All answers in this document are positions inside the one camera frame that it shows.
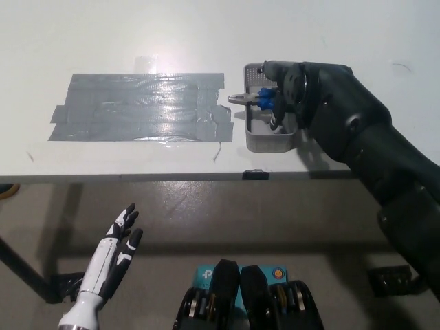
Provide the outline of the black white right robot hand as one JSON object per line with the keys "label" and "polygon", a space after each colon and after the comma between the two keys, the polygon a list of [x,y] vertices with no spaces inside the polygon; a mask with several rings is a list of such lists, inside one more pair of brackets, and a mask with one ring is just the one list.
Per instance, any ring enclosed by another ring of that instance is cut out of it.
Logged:
{"label": "black white right robot hand", "polygon": [[296,62],[266,60],[258,73],[275,82],[276,87],[261,89],[258,92],[257,105],[261,110],[270,110],[269,127],[275,131],[283,124],[285,115],[298,114],[298,106],[306,92],[307,79],[302,65]]}

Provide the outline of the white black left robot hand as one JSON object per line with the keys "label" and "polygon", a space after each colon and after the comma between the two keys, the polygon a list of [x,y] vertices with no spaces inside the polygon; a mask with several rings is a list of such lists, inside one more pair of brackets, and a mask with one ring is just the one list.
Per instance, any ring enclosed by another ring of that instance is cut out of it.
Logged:
{"label": "white black left robot hand", "polygon": [[139,212],[132,203],[111,224],[88,264],[73,307],[60,319],[59,329],[99,329],[98,314],[113,297],[142,239],[131,231]]}

